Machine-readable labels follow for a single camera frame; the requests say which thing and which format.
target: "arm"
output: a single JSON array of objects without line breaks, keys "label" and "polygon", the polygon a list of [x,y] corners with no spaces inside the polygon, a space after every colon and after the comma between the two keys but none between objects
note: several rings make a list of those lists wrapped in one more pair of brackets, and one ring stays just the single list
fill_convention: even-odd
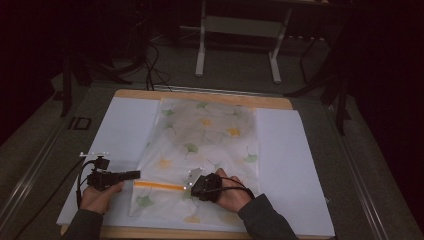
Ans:
[{"label": "arm", "polygon": [[99,239],[103,216],[89,210],[79,209],[71,224],[62,236],[62,240]]},{"label": "arm", "polygon": [[123,187],[124,182],[113,185],[103,192],[99,192],[93,187],[86,188],[80,209],[63,234],[62,240],[99,239],[103,215],[109,209],[109,201],[115,193],[122,191]]},{"label": "arm", "polygon": [[[223,187],[240,187],[240,179],[232,176],[228,180],[223,169],[216,171],[223,178]],[[268,198],[262,194],[255,199],[242,190],[226,190],[216,202],[230,212],[237,213],[243,220],[247,233],[254,239],[298,239],[286,219],[278,214]]]},{"label": "arm", "polygon": [[246,204],[237,213],[254,239],[298,239],[287,220],[278,214],[265,194]]}]

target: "white paper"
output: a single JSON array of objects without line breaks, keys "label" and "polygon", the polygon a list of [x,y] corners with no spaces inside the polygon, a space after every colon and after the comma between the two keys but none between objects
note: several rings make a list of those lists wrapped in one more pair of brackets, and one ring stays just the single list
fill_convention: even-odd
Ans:
[{"label": "white paper", "polygon": [[[113,98],[90,152],[110,152],[109,171],[137,168],[159,101]],[[257,109],[261,191],[298,235],[334,236],[334,229],[297,111]],[[76,185],[57,223],[70,224],[77,211]],[[212,231],[245,231],[233,226],[187,224],[129,216],[132,183],[111,202],[104,225]]]}]

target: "person's right hand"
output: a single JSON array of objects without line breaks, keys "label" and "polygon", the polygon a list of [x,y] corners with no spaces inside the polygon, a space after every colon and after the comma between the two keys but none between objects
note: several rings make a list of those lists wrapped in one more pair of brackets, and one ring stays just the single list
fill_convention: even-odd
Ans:
[{"label": "person's right hand", "polygon": [[[228,178],[227,174],[222,168],[218,169],[216,174],[218,174],[220,177]],[[240,179],[236,176],[232,176],[230,178],[241,183]],[[228,179],[222,179],[222,187],[242,187],[242,185]],[[252,201],[252,199],[250,198],[249,194],[247,194],[247,192],[240,189],[229,189],[222,191],[221,197],[218,199],[216,204],[230,212],[237,213],[250,201]]]}]

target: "gray sleeve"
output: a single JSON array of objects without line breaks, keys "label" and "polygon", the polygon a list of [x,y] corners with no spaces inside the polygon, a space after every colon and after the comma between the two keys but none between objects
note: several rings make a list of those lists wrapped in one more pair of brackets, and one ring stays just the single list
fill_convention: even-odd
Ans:
[{"label": "gray sleeve", "polygon": [[298,239],[287,220],[274,210],[264,194],[246,204],[238,215],[253,239]]},{"label": "gray sleeve", "polygon": [[80,209],[72,219],[71,224],[62,236],[62,240],[97,240],[103,216],[92,211]]}]

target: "black device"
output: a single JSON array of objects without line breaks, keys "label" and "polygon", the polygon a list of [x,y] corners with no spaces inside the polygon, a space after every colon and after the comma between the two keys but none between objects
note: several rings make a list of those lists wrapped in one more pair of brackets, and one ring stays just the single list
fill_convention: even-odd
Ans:
[{"label": "black device", "polygon": [[94,168],[91,169],[91,174],[87,176],[87,184],[89,186],[94,187],[98,191],[104,191],[108,189],[110,186],[115,185],[119,182],[125,180],[132,180],[140,178],[140,171],[129,171],[129,172],[107,172],[105,171],[109,166],[110,160],[103,158],[103,156],[97,156],[96,160],[90,160],[81,167],[80,173],[78,175],[78,183],[77,183],[77,204],[78,208],[81,204],[81,174],[84,168],[88,164],[93,164]]},{"label": "black device", "polygon": [[99,191],[104,191],[119,182],[138,178],[140,178],[140,171],[119,173],[93,171],[93,173],[87,176],[87,184]]},{"label": "black device", "polygon": [[[240,187],[222,187],[222,179],[228,179],[236,182],[240,184]],[[235,181],[231,178],[220,177],[215,173],[211,173],[207,176],[200,176],[191,188],[191,196],[198,197],[201,201],[216,202],[221,197],[222,191],[230,189],[243,190],[247,192],[252,199],[255,198],[252,191],[249,188],[246,188],[241,182]]]}]

